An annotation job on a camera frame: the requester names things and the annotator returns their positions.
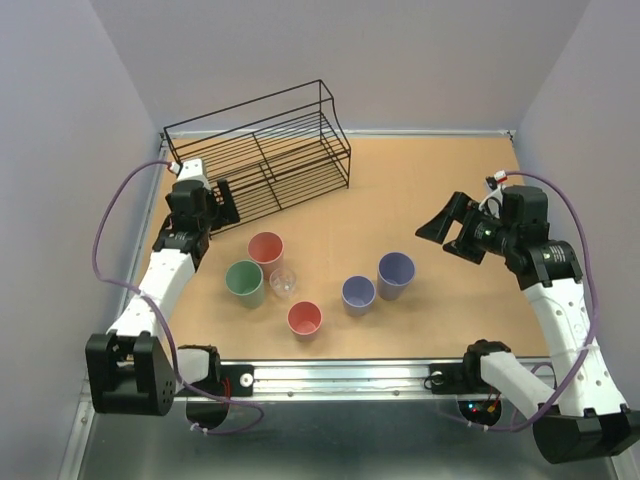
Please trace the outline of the tall pink cup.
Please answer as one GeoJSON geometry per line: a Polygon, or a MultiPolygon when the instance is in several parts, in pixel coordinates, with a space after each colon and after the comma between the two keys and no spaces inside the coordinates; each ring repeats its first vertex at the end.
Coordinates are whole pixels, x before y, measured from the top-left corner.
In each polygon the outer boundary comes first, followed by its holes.
{"type": "Polygon", "coordinates": [[[284,264],[284,243],[274,232],[257,233],[249,240],[247,250],[250,259],[261,267],[266,280],[284,264]]]}

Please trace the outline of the tall green cup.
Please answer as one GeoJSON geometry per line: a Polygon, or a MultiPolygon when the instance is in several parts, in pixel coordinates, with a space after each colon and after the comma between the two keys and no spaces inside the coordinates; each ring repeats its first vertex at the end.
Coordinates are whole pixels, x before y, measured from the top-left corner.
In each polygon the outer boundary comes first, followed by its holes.
{"type": "Polygon", "coordinates": [[[265,300],[263,272],[252,260],[241,260],[232,264],[226,272],[225,284],[246,308],[256,309],[265,300]]]}

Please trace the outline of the tall purple cup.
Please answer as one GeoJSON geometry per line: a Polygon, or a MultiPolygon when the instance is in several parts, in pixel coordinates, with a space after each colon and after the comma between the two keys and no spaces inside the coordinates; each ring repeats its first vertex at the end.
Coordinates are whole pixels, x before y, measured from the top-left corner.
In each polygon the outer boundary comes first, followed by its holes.
{"type": "Polygon", "coordinates": [[[382,256],[377,267],[377,292],[387,301],[397,300],[413,281],[416,267],[413,260],[402,252],[389,252],[382,256]]]}

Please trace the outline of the short purple cup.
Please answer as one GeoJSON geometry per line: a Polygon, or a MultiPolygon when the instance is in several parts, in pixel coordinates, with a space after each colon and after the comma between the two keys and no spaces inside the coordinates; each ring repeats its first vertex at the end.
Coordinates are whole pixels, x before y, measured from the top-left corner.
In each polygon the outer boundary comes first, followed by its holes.
{"type": "Polygon", "coordinates": [[[356,275],[345,280],[341,290],[345,312],[352,317],[366,315],[376,298],[374,283],[367,277],[356,275]]]}

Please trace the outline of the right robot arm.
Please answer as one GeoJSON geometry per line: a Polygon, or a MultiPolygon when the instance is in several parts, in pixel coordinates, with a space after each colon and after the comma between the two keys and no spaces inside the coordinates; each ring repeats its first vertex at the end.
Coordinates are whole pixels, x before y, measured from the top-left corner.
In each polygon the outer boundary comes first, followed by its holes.
{"type": "Polygon", "coordinates": [[[547,213],[547,195],[537,187],[504,188],[498,215],[456,192],[415,234],[475,264],[488,253],[504,258],[542,328],[557,387],[525,368],[504,343],[478,340],[460,363],[436,370],[431,390],[505,395],[551,464],[617,456],[638,442],[639,414],[596,344],[595,305],[585,301],[582,264],[569,243],[550,239],[547,213]]]}

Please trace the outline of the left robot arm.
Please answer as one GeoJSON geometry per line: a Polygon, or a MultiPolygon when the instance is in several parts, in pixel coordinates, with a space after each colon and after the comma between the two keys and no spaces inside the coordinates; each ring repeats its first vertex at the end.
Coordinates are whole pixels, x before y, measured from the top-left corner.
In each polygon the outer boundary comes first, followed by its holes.
{"type": "Polygon", "coordinates": [[[107,332],[91,335],[85,346],[99,413],[164,416],[190,384],[202,394],[229,390],[217,348],[172,344],[168,320],[209,248],[211,231],[231,217],[201,176],[176,181],[165,200],[170,212],[142,281],[125,287],[132,294],[128,306],[107,332]]]}

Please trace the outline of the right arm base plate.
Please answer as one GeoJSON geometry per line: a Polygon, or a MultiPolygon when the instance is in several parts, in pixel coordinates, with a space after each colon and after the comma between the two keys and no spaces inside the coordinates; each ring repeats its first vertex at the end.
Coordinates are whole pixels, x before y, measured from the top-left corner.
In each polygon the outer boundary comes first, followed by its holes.
{"type": "Polygon", "coordinates": [[[429,365],[423,385],[434,395],[485,393],[485,386],[462,362],[436,362],[429,365]]]}

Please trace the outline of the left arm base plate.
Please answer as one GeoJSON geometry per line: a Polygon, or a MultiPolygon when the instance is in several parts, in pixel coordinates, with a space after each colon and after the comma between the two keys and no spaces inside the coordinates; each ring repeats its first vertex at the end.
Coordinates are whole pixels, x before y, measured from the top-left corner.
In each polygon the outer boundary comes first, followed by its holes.
{"type": "Polygon", "coordinates": [[[196,375],[203,371],[203,367],[181,365],[180,373],[190,384],[208,394],[238,398],[249,398],[253,395],[255,368],[252,364],[222,363],[210,369],[213,372],[202,379],[196,379],[196,375]]]}

